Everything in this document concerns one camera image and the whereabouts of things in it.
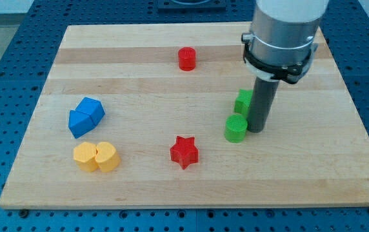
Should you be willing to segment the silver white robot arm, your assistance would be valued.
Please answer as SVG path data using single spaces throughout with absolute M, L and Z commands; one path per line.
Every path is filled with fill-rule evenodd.
M 243 59 L 260 80 L 297 83 L 309 71 L 316 31 L 328 0 L 257 0 L 243 33 Z

